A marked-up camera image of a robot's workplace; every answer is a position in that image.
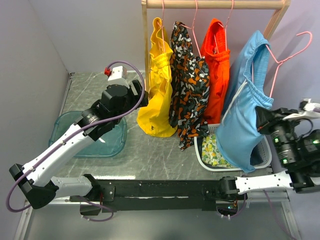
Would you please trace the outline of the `light blue shorts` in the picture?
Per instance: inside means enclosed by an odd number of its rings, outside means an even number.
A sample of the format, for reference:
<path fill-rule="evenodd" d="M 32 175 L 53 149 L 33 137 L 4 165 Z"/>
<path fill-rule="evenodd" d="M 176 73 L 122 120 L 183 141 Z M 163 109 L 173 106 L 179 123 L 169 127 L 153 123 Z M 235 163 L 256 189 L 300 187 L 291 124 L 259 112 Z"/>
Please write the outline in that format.
<path fill-rule="evenodd" d="M 257 30 L 232 63 L 223 116 L 215 131 L 216 145 L 222 157 L 245 173 L 255 170 L 251 154 L 263 139 L 257 131 L 256 107 L 269 110 L 274 102 L 264 93 L 270 58 L 268 47 L 268 40 Z"/>

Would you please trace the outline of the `pink wire hanger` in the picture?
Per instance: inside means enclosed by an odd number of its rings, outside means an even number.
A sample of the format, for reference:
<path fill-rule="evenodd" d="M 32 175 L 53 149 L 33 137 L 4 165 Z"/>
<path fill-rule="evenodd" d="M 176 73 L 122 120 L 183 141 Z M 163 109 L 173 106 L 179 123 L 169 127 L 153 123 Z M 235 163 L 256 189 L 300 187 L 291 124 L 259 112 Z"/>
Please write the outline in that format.
<path fill-rule="evenodd" d="M 272 80 L 272 85 L 271 85 L 271 88 L 270 88 L 270 93 L 269 93 L 269 97 L 271 98 L 273 96 L 273 92 L 274 92 L 274 88 L 275 88 L 275 85 L 276 85 L 276 81 L 277 81 L 277 76 L 278 76 L 278 72 L 279 72 L 279 69 L 280 67 L 286 63 L 287 61 L 289 61 L 290 59 L 294 58 L 295 56 L 303 53 L 309 46 L 310 44 L 312 43 L 313 41 L 313 34 L 311 31 L 303 31 L 303 32 L 300 32 L 300 33 L 297 33 L 295 36 L 296 37 L 299 37 L 299 36 L 304 36 L 304 35 L 308 35 L 308 42 L 306 44 L 306 46 L 304 48 L 302 48 L 301 50 L 295 52 L 294 54 L 282 59 L 282 60 L 278 60 L 276 58 L 276 56 L 274 55 L 274 53 L 272 52 L 271 48 L 269 47 L 268 44 L 265 45 L 266 49 L 268 50 L 271 58 L 274 60 L 274 62 L 277 64 L 277 67 L 276 67 L 276 70 L 275 70 L 275 73 L 274 73 L 274 76 L 273 76 L 273 80 Z"/>

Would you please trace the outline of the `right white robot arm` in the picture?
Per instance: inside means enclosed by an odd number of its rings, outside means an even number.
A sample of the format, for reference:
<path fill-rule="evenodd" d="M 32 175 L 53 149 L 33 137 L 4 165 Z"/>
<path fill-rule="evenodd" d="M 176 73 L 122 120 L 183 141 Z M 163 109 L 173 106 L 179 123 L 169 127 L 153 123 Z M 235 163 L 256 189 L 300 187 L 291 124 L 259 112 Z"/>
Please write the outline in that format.
<path fill-rule="evenodd" d="M 267 110 L 256 107 L 257 130 L 271 136 L 283 171 L 256 177 L 224 177 L 219 180 L 218 195 L 230 200 L 252 191 L 281 189 L 298 194 L 320 190 L 320 131 L 310 129 L 297 136 L 295 126 L 320 117 L 320 105 L 302 101 L 299 109 Z"/>

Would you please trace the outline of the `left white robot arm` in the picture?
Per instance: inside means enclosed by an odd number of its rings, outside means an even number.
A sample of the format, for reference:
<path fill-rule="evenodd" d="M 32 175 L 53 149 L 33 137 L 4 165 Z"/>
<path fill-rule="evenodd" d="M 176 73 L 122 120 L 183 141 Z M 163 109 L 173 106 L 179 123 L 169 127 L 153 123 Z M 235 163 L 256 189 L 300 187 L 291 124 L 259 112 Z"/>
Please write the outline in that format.
<path fill-rule="evenodd" d="M 9 172 L 30 206 L 40 209 L 56 198 L 68 196 L 97 199 L 102 190 L 91 174 L 58 178 L 55 173 L 78 152 L 111 131 L 124 116 L 147 104 L 144 81 L 135 79 L 129 86 L 108 85 L 101 98 L 84 110 L 41 155 L 25 165 L 14 164 Z"/>

